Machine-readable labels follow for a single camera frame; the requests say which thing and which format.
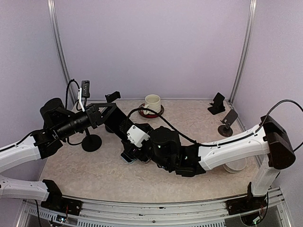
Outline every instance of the metal pole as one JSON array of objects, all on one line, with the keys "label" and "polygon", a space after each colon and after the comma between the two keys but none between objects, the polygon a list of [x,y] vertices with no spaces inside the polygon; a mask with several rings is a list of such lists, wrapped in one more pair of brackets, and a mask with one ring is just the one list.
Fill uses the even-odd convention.
[{"label": "metal pole", "polygon": [[[63,48],[62,48],[62,44],[61,44],[61,40],[60,40],[60,33],[59,33],[59,27],[58,27],[54,0],[47,0],[47,5],[48,5],[49,16],[50,16],[51,23],[52,23],[55,44],[56,44],[61,68],[62,68],[63,75],[64,75],[64,80],[65,80],[65,83],[68,84],[68,82],[71,80],[71,78],[70,78],[70,75],[67,70],[66,61],[65,61],[65,57],[64,57],[64,53],[63,53]],[[71,97],[72,104],[74,105],[77,102],[78,98],[77,98],[76,92],[74,91],[72,86],[70,86],[69,95]]]},{"label": "metal pole", "polygon": [[239,63],[238,70],[237,70],[236,80],[233,85],[232,93],[231,93],[231,96],[229,99],[229,102],[231,103],[231,105],[233,105],[233,102],[235,100],[235,97],[236,97],[238,89],[239,89],[241,77],[243,75],[245,61],[247,58],[247,53],[248,53],[249,44],[250,44],[250,37],[252,34],[252,27],[253,27],[253,23],[254,23],[254,19],[255,19],[255,14],[256,14],[256,5],[257,5],[257,0],[250,0],[250,11],[249,11],[249,17],[248,17],[247,26],[246,26],[244,45],[243,45],[243,49],[242,49],[242,53],[241,53],[240,63]]}]

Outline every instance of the speckled tabletop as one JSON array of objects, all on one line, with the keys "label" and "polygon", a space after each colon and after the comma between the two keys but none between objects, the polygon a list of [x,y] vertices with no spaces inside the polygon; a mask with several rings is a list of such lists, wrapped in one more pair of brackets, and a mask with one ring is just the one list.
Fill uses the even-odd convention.
[{"label": "speckled tabletop", "polygon": [[[116,101],[127,115],[143,101]],[[211,142],[223,139],[217,128],[220,120],[230,110],[212,115],[207,108],[209,101],[163,100],[163,116],[179,131],[197,140]],[[161,119],[145,119],[138,113],[131,117],[134,122],[149,123],[153,128],[166,124]],[[234,135],[240,133],[235,122]],[[150,161],[143,164],[135,161],[127,164],[120,154],[123,151],[120,139],[106,132],[102,125],[91,133],[99,135],[103,144],[96,152],[88,153],[81,145],[64,145],[49,157],[40,179],[54,180],[64,195],[86,199],[121,202],[182,202],[217,199],[246,193],[247,185],[257,173],[254,157],[248,158],[246,168],[237,174],[230,174],[219,166],[206,174],[186,178],[160,169]],[[82,141],[83,134],[70,138],[72,143]],[[181,138],[183,145],[190,143]]]}]

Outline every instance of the coffee mug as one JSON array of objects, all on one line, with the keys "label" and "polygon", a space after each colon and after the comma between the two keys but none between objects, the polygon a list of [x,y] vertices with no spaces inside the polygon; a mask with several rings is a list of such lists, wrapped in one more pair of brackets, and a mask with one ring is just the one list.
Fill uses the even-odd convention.
[{"label": "coffee mug", "polygon": [[[158,95],[148,95],[145,97],[144,108],[151,109],[157,113],[161,112],[161,99]],[[143,110],[145,115],[154,114],[150,111]]]}]

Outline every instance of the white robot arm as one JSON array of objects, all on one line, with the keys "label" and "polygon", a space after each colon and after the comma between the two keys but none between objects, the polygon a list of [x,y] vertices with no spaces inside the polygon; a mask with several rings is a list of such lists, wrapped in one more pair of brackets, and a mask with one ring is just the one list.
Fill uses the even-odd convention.
[{"label": "white robot arm", "polygon": [[[40,112],[45,121],[44,129],[0,149],[0,173],[28,161],[49,157],[62,147],[61,141],[69,136],[104,123],[122,140],[125,149],[121,156],[127,162],[152,160],[158,167],[186,177],[204,174],[225,163],[263,155],[261,168],[248,185],[248,196],[227,201],[229,214],[236,214],[258,209],[280,170],[295,161],[286,131],[270,116],[261,118],[261,126],[256,125],[228,139],[182,146],[180,132],[163,126],[153,129],[149,124],[134,124],[129,120],[131,113],[127,117],[112,103],[90,104],[84,111],[73,113],[55,98],[47,102]],[[79,215],[81,201],[62,197],[53,181],[28,182],[3,176],[0,180],[0,198],[35,199],[42,201],[42,207],[59,212],[65,212],[68,207],[69,214]]]}]

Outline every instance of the lavender wall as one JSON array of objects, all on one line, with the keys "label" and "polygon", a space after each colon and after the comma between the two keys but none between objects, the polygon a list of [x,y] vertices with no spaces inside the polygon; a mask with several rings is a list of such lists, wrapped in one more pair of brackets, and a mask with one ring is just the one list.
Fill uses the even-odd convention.
[{"label": "lavender wall", "polygon": [[56,1],[71,77],[92,99],[230,95],[250,1]]},{"label": "lavender wall", "polygon": [[[234,103],[246,127],[281,99],[303,105],[303,2],[259,0],[243,78]],[[293,147],[303,140],[303,113],[282,104],[272,116],[287,130]],[[303,148],[276,180],[290,208],[294,226],[303,226]]]},{"label": "lavender wall", "polygon": [[[65,84],[56,53],[47,2],[0,2],[0,147],[40,129],[40,107],[63,98]],[[43,161],[30,162],[0,173],[37,180]],[[0,226],[13,226],[21,200],[0,200]]]}]

